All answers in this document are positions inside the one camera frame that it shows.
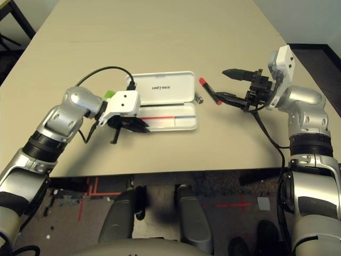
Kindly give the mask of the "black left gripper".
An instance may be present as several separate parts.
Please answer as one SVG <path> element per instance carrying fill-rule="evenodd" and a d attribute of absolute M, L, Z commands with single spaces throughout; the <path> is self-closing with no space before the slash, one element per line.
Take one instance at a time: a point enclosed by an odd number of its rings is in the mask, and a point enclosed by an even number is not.
<path fill-rule="evenodd" d="M 149 133 L 148 124 L 137 117 L 121 117 L 114 116 L 108 120 L 108 126 L 115 129 L 114 138 L 110 141 L 111 144 L 116 144 L 121 129 L 126 129 L 135 133 Z"/>

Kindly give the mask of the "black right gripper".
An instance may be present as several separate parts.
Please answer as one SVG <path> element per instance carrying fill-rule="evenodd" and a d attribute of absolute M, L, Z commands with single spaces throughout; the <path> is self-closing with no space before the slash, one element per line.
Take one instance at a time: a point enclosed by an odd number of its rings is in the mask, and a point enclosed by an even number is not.
<path fill-rule="evenodd" d="M 272 82 L 267 76 L 262 75 L 262 69 L 247 71 L 243 69 L 227 69 L 222 74 L 235 80 L 246 80 L 250 82 L 249 90 L 245 98 L 237 97 L 227 92 L 214 92 L 213 95 L 222 103 L 234 106 L 244 111 L 258 111 L 269 104 L 273 92 Z"/>

